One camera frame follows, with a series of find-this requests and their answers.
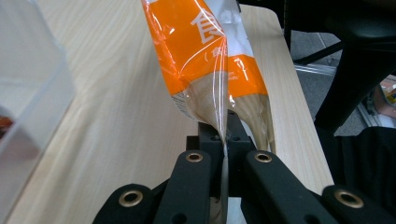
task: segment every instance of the gray floor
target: gray floor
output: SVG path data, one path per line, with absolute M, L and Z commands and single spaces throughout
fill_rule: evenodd
M 330 34 L 302 33 L 293 31 L 291 35 L 291 58 L 293 60 L 302 58 L 338 41 L 339 40 L 334 35 Z M 315 62 L 315 64 L 335 67 L 339 63 L 340 57 L 341 52 L 336 52 L 333 55 Z M 332 84 L 332 72 L 327 75 L 322 75 L 303 72 L 297 69 L 297 74 L 299 76 L 312 119 L 315 119 L 315 115 L 317 114 L 320 105 Z M 355 110 L 335 135 L 356 135 L 366 127 L 367 125 L 361 113 L 358 110 Z

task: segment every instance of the table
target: table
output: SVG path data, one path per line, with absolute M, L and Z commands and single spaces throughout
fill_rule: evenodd
M 38 4 L 77 94 L 7 223 L 91 223 L 118 187 L 169 177 L 197 123 L 167 93 L 139 1 Z M 270 92 L 277 155 L 320 193 L 332 178 L 276 15 L 242 15 Z

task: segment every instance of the black chair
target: black chair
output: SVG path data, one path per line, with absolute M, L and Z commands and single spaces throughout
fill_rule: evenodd
M 318 59 L 343 49 L 332 86 L 316 115 L 315 125 L 322 129 L 335 133 L 370 90 L 396 70 L 394 13 L 361 0 L 239 2 L 272 9 L 284 27 L 288 44 L 290 30 L 331 33 L 341 40 L 310 56 L 310 60 Z

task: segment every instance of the black pants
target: black pants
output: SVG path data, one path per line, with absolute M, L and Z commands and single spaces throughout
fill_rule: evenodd
M 396 217 L 396 129 L 337 137 L 317 131 L 334 183 L 363 192 Z

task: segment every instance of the white plastic box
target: white plastic box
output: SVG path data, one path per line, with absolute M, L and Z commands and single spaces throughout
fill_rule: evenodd
M 65 53 L 32 0 L 0 0 L 0 223 L 6 221 L 74 96 Z

